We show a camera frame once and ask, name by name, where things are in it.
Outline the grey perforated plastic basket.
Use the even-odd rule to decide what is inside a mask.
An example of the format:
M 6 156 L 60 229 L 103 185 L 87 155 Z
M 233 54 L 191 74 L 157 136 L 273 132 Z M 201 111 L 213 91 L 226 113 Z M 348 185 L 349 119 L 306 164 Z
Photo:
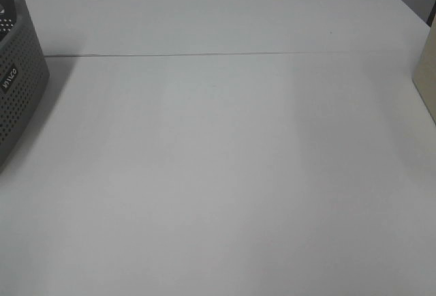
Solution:
M 1 165 L 45 92 L 50 72 L 25 0 L 1 0 Z

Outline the beige box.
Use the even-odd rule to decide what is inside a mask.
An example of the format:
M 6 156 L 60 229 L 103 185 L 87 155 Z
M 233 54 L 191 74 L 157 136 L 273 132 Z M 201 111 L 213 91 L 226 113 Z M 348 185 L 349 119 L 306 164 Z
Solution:
M 427 23 L 430 24 L 430 30 L 414 71 L 413 83 L 435 121 L 435 7 Z

